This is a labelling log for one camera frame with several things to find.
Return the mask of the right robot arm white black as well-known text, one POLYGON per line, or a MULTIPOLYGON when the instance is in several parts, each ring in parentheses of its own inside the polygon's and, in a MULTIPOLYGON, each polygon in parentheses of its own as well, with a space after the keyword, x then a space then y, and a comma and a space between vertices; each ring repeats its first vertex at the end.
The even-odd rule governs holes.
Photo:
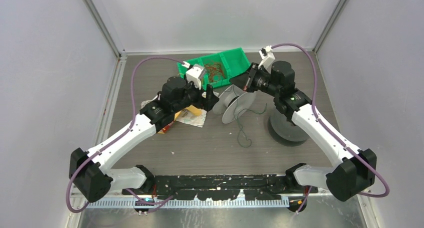
POLYGON ((251 63, 245 72, 229 81, 243 91, 271 95, 277 111, 304 131, 332 164, 331 168, 325 168, 299 163, 286 170, 288 191, 298 193, 305 186, 314 186, 327 189, 338 200, 346 201, 374 185, 376 154, 349 142, 320 115, 312 100, 296 88, 295 72, 290 63, 277 61, 270 72, 251 63))

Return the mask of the white plastic cable spool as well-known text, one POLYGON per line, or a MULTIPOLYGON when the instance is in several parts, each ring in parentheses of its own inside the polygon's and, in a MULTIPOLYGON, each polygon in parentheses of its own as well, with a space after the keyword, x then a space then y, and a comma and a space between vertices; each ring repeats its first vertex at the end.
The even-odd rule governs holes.
POLYGON ((246 92, 235 85, 230 85, 219 95, 219 101, 212 111, 216 115, 222 115, 223 124, 229 124, 251 107, 256 95, 256 92, 246 92))

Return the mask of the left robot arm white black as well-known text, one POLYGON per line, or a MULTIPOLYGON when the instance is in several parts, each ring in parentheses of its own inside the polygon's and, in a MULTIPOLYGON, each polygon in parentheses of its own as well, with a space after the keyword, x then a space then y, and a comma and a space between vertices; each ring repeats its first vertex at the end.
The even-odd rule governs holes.
POLYGON ((113 166, 136 145, 172 123, 175 114, 189 106, 210 111, 219 101, 212 85, 198 88, 193 81, 170 77, 161 91, 121 130, 100 144, 70 155, 69 179, 88 202, 102 199, 110 191, 133 188, 142 195, 153 190, 152 175, 142 165, 127 169, 113 166))

